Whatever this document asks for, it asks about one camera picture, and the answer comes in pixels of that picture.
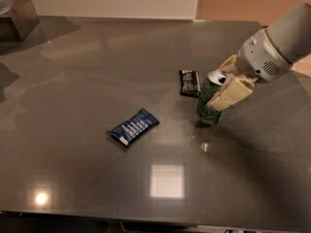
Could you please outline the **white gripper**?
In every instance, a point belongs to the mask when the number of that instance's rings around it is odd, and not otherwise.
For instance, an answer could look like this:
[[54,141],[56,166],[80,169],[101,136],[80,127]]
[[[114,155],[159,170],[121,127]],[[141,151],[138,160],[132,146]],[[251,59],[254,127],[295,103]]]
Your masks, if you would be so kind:
[[[248,77],[270,83],[287,73],[292,63],[279,52],[265,29],[249,38],[239,52],[230,56],[219,70],[226,76],[239,76],[240,71]],[[209,78],[218,89],[206,106],[214,111],[225,110],[253,93],[254,83],[240,77]]]

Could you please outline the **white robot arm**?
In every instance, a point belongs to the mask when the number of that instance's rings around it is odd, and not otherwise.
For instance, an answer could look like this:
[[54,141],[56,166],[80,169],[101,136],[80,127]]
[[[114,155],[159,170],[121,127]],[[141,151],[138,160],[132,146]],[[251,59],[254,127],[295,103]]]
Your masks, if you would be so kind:
[[222,111],[253,93],[255,82],[273,82],[311,50],[311,5],[301,2],[259,30],[208,75],[219,84],[206,106]]

